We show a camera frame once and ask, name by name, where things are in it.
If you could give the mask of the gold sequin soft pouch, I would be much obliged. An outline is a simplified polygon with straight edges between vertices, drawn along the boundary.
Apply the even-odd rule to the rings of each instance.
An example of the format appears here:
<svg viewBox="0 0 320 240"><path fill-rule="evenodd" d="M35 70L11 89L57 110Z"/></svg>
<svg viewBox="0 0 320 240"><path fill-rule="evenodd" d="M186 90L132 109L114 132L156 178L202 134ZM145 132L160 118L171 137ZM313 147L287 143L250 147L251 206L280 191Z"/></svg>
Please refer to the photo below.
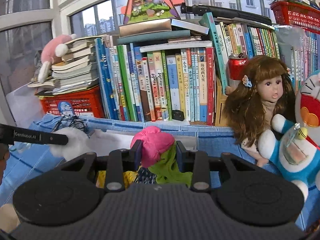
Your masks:
<svg viewBox="0 0 320 240"><path fill-rule="evenodd" d="M124 185L127 189L132 183L135 182L135 179L137 178L138 173L134 171L126 171L123 173L124 177ZM99 171L98 172L98 178L96 182L96 187L103 189L105 184L105 178L106 178L106 171Z"/></svg>

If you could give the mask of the navy floral soft pouch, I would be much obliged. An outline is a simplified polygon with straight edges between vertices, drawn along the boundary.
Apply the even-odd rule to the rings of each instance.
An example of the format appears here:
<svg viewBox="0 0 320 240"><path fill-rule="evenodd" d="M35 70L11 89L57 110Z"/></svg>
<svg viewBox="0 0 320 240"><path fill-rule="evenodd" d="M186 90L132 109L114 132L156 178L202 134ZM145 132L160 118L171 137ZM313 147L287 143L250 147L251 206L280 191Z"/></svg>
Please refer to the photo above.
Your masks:
<svg viewBox="0 0 320 240"><path fill-rule="evenodd" d="M138 172L137 172L137 176L135 178L135 183L138 184L156 184L157 176L150 172L147 168L144 167L140 167Z"/></svg>

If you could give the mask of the pink and green soft toy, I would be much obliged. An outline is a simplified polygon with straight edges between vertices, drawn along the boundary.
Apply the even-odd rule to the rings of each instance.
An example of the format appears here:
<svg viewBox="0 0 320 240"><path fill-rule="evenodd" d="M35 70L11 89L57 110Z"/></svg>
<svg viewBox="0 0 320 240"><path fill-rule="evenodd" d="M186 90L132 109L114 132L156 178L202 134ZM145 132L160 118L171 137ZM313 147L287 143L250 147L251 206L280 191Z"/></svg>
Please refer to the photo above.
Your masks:
<svg viewBox="0 0 320 240"><path fill-rule="evenodd" d="M162 132L156 126L149 126L133 137L130 146L133 146L136 140L143 143L140 166L157 176L157 184L178 183L190 186L192 173L179 170L176 140L173 135Z"/></svg>

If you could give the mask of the white fluffy soft object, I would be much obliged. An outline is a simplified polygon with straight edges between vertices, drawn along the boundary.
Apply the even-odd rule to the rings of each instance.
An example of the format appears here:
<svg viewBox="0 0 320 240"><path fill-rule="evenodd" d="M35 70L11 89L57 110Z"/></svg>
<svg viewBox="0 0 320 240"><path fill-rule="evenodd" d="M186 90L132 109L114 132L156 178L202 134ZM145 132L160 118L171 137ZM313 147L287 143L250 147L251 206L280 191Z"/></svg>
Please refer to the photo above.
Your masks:
<svg viewBox="0 0 320 240"><path fill-rule="evenodd" d="M65 127L54 132L54 134L63 134L68 138L66 145L49 144L50 152L55 157L63 157L66 161L70 161L82 154L92 151L88 146L89 137L82 130Z"/></svg>

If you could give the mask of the white cardboard box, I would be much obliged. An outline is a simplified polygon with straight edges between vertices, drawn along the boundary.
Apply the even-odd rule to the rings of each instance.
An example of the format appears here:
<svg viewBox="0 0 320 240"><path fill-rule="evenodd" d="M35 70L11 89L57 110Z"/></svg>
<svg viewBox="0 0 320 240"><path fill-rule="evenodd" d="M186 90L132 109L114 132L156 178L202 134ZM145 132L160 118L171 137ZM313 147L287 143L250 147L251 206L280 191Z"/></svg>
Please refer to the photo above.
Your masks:
<svg viewBox="0 0 320 240"><path fill-rule="evenodd" d="M135 132L121 132L100 129L94 129L89 133L87 146L97 154L97 156L106 156L113 150L129 149ZM192 136L173 135L176 141L181 141L187 150L197 149L197 139Z"/></svg>

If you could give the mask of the blue table cloth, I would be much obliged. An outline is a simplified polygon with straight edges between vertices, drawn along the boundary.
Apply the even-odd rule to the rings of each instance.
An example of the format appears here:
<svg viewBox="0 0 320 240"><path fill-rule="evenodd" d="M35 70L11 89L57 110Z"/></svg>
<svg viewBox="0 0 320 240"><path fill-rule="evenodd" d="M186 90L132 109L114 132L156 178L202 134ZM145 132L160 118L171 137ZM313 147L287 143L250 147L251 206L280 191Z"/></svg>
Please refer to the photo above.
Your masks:
<svg viewBox="0 0 320 240"><path fill-rule="evenodd" d="M88 132L96 129L120 134L136 134L151 126L149 122L127 122L82 116ZM254 162L239 145L235 144L233 131L228 127L183 125L181 122L155 122L162 131L181 140L185 148L205 151L218 157L223 152L232 153L250 163ZM10 158L1 184L1 205L11 203L13 192L23 182L43 174L61 163L62 158L51 154L47 145L16 144L10 149ZM309 188L309 196L296 224L307 229L319 220L319 191L315 186Z"/></svg>

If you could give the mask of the miniature black bicycle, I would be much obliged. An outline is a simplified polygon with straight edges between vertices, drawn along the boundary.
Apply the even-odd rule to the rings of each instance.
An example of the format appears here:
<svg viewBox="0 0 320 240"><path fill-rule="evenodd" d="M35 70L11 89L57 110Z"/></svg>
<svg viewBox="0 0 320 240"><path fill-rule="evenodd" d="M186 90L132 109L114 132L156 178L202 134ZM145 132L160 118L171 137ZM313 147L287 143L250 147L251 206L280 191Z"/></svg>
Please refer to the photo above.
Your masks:
<svg viewBox="0 0 320 240"><path fill-rule="evenodd" d="M62 128L71 127L79 129L85 133L88 132L88 128L84 120L80 119L78 116L63 116L54 126L53 132L56 132Z"/></svg>

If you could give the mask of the red plastic crate left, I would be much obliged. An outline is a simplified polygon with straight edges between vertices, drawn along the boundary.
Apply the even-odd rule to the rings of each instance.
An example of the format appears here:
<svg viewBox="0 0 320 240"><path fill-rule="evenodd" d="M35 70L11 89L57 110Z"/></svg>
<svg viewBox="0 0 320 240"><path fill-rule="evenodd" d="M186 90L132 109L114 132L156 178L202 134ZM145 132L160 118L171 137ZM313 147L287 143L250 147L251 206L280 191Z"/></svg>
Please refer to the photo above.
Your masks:
<svg viewBox="0 0 320 240"><path fill-rule="evenodd" d="M44 113L65 116L88 115L96 118L105 117L99 86L59 95L41 91L35 96L39 98Z"/></svg>

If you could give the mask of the small Doraemon plush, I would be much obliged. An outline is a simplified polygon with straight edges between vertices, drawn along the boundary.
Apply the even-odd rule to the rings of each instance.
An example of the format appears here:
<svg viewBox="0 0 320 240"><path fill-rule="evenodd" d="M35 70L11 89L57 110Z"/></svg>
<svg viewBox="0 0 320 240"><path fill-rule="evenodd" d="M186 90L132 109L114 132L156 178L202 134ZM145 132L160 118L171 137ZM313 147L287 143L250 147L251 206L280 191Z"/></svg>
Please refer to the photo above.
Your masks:
<svg viewBox="0 0 320 240"><path fill-rule="evenodd" d="M309 186L319 188L319 146L308 137L308 130L281 114L272 118L272 130L258 139L260 155L273 163L287 181L308 198Z"/></svg>

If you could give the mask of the row of upright books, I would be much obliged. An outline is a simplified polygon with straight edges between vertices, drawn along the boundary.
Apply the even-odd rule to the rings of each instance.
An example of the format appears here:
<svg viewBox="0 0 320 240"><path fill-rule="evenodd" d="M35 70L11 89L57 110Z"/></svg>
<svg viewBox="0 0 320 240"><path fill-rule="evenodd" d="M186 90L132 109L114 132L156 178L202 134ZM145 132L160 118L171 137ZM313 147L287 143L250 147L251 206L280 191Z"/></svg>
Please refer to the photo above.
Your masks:
<svg viewBox="0 0 320 240"><path fill-rule="evenodd" d="M155 33L95 39L107 118L215 124L215 29L204 22L170 24Z"/></svg>

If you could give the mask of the brown haired doll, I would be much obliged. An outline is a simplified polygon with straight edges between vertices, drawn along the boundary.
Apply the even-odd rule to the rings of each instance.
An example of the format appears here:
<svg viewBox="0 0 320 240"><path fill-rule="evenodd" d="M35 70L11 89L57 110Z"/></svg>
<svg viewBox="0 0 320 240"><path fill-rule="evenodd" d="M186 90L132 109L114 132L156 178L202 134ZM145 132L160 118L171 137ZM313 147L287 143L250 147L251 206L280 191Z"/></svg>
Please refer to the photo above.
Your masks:
<svg viewBox="0 0 320 240"><path fill-rule="evenodd" d="M294 107L295 93L285 63L259 55L246 63L242 80L230 89L223 114L236 143L262 167L268 160L258 150L259 137L272 129L276 114L296 122Z"/></svg>

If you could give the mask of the red soda can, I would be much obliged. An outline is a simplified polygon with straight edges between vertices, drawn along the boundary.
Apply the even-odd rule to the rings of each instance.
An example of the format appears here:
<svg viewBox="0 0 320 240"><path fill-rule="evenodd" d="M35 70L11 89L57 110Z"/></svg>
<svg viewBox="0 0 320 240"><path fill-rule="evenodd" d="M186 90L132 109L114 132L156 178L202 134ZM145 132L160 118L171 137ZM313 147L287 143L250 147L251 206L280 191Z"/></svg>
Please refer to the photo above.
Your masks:
<svg viewBox="0 0 320 240"><path fill-rule="evenodd" d="M229 56L227 62L227 73L229 85L233 88L236 88L240 81L242 80L242 72L248 57L246 54L232 54Z"/></svg>

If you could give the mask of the right row of books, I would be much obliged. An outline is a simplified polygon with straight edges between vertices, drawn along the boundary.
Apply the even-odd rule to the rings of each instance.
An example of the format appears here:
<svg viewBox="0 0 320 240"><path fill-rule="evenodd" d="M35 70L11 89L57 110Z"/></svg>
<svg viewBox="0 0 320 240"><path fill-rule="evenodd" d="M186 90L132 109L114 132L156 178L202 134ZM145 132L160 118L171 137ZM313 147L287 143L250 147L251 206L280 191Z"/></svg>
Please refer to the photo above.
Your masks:
<svg viewBox="0 0 320 240"><path fill-rule="evenodd" d="M220 90L229 85L227 62L232 54L275 57L289 68L295 90L313 72L319 70L319 34L290 25L268 26L257 22L224 20L216 22L212 13L205 13L200 25L209 29L208 36L215 52L215 68Z"/></svg>

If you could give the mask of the black long toy gun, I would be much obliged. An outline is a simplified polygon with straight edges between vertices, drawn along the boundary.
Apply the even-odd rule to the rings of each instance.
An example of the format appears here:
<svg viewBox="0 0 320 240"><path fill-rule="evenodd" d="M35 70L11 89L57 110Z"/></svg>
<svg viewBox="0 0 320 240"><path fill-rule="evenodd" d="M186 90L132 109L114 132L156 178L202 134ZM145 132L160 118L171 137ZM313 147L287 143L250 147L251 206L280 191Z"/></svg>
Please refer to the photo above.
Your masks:
<svg viewBox="0 0 320 240"><path fill-rule="evenodd" d="M207 12L211 12L215 18L241 18L244 20L250 20L254 22L263 23L266 25L272 25L272 21L262 15L254 14L251 12L245 12L241 10L228 9L223 7L215 7L210 5L192 5L187 6L185 3L182 3L180 6L181 13L183 14L193 14L197 16L203 16Z"/></svg>

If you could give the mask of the red plastic basket right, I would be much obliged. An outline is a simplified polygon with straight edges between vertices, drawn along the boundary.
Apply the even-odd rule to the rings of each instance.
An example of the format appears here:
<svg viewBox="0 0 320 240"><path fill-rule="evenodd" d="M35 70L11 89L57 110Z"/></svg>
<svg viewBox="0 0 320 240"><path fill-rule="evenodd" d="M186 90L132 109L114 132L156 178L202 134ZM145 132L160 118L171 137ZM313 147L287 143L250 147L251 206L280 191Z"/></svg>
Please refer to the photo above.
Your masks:
<svg viewBox="0 0 320 240"><path fill-rule="evenodd" d="M319 10L296 2L277 1L270 5L276 23L303 28L319 34Z"/></svg>

